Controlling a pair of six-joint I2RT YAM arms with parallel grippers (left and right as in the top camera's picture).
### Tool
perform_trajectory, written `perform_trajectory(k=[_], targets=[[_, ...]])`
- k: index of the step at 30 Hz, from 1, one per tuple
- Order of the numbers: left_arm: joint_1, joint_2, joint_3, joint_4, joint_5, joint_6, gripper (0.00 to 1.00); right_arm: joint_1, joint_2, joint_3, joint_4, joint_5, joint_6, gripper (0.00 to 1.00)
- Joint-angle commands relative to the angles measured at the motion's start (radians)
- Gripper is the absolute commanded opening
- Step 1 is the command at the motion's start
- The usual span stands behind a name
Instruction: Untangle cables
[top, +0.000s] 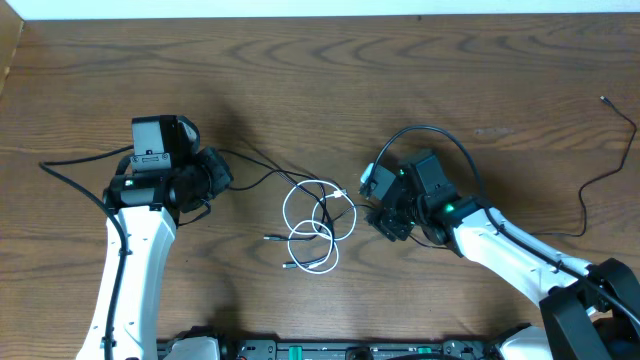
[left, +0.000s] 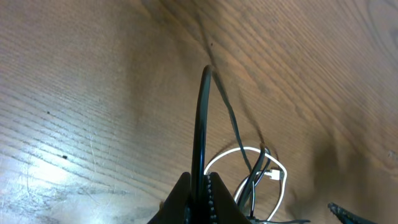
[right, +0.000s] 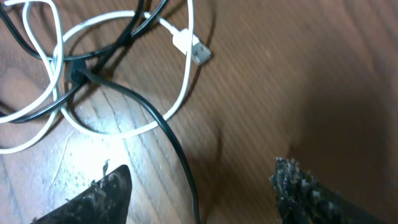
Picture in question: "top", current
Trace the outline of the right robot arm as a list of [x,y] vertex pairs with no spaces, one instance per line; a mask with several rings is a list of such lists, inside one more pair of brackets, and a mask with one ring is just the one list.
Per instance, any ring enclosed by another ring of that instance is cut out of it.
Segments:
[[390,241],[421,229],[429,246],[491,270],[528,298],[543,325],[522,325],[485,347],[494,359],[636,359],[639,281],[622,262],[565,254],[508,221],[479,196],[459,195],[434,152],[390,171],[371,163],[362,195],[378,200],[367,222]]

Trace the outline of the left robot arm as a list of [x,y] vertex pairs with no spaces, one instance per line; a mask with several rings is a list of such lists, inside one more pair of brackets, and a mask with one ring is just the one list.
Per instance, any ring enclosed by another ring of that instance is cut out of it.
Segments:
[[107,252],[80,359],[155,359],[163,274],[183,213],[211,211],[233,176],[182,115],[132,121],[133,153],[103,192]]

